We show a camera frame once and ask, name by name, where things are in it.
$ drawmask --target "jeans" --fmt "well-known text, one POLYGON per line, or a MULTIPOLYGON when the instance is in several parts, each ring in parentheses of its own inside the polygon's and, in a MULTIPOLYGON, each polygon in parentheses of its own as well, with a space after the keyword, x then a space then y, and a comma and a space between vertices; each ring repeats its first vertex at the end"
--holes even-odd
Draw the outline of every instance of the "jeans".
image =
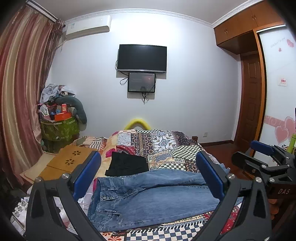
POLYGON ((88 218, 98 231, 112 232, 189 218, 218 203, 200 173, 164 168, 98 178, 88 218))

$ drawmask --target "bed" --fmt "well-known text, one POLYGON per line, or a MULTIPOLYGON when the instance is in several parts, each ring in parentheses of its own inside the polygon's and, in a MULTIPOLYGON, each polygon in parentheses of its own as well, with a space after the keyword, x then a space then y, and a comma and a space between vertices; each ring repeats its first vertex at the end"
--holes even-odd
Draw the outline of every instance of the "bed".
MULTIPOLYGON (((95 177, 105 177, 113 151, 143 156, 149 169, 170 168, 189 172, 199 172, 195 157, 203 147, 180 131, 164 130, 123 130, 110 138, 84 137, 79 146, 96 148, 102 156, 102 164, 95 177)), ((218 161, 209 155, 214 163, 218 161)), ((235 206, 221 233, 227 232, 237 217, 240 205, 235 206)), ((213 211, 172 223, 102 233, 108 241, 132 240, 191 240, 207 222, 213 211)))

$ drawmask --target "metal bolt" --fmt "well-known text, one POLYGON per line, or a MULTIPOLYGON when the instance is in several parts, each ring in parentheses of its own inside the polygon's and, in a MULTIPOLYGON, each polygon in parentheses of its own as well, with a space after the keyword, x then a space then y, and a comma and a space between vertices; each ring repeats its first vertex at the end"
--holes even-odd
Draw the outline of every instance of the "metal bolt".
POLYGON ((70 176, 69 173, 64 173, 64 174, 62 174, 62 179, 68 179, 69 176, 70 176))
POLYGON ((256 182, 258 182, 258 183, 261 183, 261 182, 262 182, 262 179, 261 179, 260 177, 256 177, 255 180, 256 180, 256 182))
POLYGON ((227 177, 228 177, 230 180, 232 180, 232 179, 234 179, 234 178, 235 178, 235 175, 234 175, 234 174, 232 174, 232 173, 229 173, 229 174, 227 175, 227 177))
POLYGON ((37 177, 37 178, 35 178, 35 182, 39 183, 39 182, 41 182, 41 181, 42 181, 42 177, 37 177))

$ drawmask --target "striped curtain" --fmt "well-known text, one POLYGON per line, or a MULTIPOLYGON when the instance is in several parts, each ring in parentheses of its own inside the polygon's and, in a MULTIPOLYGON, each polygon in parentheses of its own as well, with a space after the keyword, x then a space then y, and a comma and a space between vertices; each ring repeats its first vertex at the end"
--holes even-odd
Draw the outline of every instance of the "striped curtain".
POLYGON ((24 5, 0 37, 0 161, 13 186, 42 155, 37 104, 62 24, 24 5))

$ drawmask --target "television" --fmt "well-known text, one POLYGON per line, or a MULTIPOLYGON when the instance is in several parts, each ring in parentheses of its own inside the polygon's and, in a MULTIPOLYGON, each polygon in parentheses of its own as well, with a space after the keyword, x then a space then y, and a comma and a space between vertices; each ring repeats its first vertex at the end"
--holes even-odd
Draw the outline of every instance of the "television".
POLYGON ((154 93, 155 84, 155 73, 128 73, 128 92, 154 93))
POLYGON ((121 44, 118 51, 118 71, 166 73, 167 47, 121 44))

